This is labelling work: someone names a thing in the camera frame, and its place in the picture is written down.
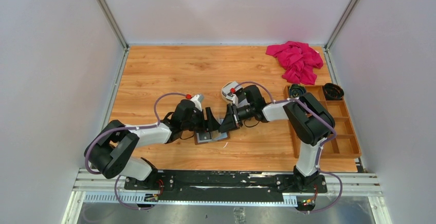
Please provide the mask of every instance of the metal corner post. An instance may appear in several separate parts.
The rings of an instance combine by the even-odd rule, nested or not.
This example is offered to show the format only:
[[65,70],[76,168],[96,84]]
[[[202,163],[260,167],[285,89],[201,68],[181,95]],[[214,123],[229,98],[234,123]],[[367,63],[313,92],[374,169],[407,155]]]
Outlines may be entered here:
[[109,9],[109,6],[107,5],[105,0],[97,0],[97,2],[100,5],[101,10],[103,11],[104,15],[106,16],[107,21],[111,25],[115,35],[117,36],[118,41],[120,42],[121,46],[126,51],[127,48],[129,47],[129,45],[127,44],[117,22],[115,21],[114,16],[112,15],[111,10]]
[[348,3],[347,8],[343,12],[341,18],[339,19],[338,24],[336,25],[335,29],[333,30],[332,35],[330,35],[329,40],[325,44],[325,49],[326,49],[327,53],[330,51],[331,46],[333,45],[333,43],[337,39],[340,31],[342,30],[342,28],[345,25],[348,17],[353,12],[353,10],[356,7],[358,2],[359,2],[359,0],[350,0],[350,2]]

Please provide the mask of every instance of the white backdrop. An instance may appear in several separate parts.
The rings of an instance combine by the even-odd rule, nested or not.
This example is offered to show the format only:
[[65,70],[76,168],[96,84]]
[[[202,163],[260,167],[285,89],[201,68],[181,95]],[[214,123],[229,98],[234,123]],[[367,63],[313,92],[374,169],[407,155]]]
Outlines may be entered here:
[[350,0],[106,1],[130,44],[319,44]]
[[361,0],[332,48],[393,223],[434,223],[436,0]]
[[96,0],[0,0],[0,223],[60,223],[122,49]]

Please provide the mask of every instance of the black cable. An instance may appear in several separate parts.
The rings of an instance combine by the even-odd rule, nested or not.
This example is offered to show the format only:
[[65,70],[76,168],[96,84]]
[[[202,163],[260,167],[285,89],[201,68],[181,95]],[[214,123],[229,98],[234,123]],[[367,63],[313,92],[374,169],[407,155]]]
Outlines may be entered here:
[[247,120],[244,120],[244,125],[245,125],[246,127],[248,127],[248,128],[255,127],[255,126],[257,126],[257,125],[259,124],[259,122],[260,122],[260,121],[258,121],[255,125],[251,125],[251,126],[250,126],[250,125],[246,125],[246,124],[245,124],[245,121],[247,121]]
[[181,137],[180,137],[180,139],[182,139],[182,140],[187,140],[187,139],[190,139],[190,138],[192,138],[192,137],[194,137],[194,136],[195,136],[195,132],[194,132],[194,134],[192,134],[192,136],[189,137],[189,138],[181,138]]

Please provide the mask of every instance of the wooden organizer box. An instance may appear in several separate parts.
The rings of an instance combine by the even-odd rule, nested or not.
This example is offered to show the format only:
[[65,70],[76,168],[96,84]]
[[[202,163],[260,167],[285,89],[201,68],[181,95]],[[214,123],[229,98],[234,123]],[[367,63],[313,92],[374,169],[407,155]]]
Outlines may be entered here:
[[[289,98],[289,85],[285,87],[285,98]],[[350,115],[345,101],[327,101],[322,91],[322,85],[305,86],[319,102],[329,111],[335,119],[335,130],[338,136],[324,145],[321,158],[358,158],[362,155],[351,123]],[[300,139],[289,122],[290,136],[294,146],[294,156],[300,155]]]

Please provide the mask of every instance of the wood grain surface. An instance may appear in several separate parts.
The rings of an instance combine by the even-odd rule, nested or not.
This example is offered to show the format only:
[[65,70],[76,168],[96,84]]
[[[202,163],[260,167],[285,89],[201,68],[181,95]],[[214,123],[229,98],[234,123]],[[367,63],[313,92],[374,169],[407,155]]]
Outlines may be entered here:
[[[324,59],[322,48],[313,48]],[[256,81],[276,100],[282,100],[283,88],[288,84],[281,77],[285,70],[275,58],[265,55],[265,50],[265,46],[133,46],[111,120],[135,125],[154,123],[153,104],[168,92],[203,94],[203,108],[210,106],[216,118],[223,118],[226,103],[220,91],[231,81]],[[331,81],[326,64],[314,72],[318,75],[317,85]],[[263,90],[261,93],[269,101]],[[160,118],[174,111],[179,101],[180,96],[163,98],[157,107]],[[182,137],[191,135],[184,132]],[[195,145],[193,138],[154,144],[135,149],[133,155],[147,158],[158,169],[291,171],[297,162],[287,121],[242,127],[232,131],[230,139],[208,144]],[[356,171],[352,159],[322,159],[321,168]]]

